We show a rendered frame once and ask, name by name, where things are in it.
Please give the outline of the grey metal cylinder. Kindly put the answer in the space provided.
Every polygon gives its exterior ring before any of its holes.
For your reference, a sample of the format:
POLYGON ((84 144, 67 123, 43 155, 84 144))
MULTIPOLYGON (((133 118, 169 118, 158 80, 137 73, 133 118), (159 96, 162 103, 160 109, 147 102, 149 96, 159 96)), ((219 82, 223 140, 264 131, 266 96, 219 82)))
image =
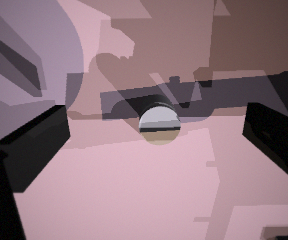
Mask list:
POLYGON ((140 106, 139 132, 153 145, 172 142, 181 129, 180 119, 171 101, 160 94, 150 95, 140 106))

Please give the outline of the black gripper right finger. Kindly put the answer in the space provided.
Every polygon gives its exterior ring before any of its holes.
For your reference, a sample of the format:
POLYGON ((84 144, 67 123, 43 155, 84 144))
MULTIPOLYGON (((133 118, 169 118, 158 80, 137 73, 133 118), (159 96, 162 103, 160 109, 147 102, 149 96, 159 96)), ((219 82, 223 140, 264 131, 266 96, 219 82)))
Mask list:
POLYGON ((242 135, 288 174, 288 116, 248 103, 242 135))

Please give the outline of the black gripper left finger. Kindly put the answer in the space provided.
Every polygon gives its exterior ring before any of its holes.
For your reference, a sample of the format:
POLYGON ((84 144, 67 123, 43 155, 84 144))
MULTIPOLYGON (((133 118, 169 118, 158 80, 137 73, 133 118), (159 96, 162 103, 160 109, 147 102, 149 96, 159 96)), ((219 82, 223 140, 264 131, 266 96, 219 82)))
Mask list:
POLYGON ((66 105, 55 105, 0 139, 0 240, 27 240, 13 193, 24 193, 70 137, 66 105))

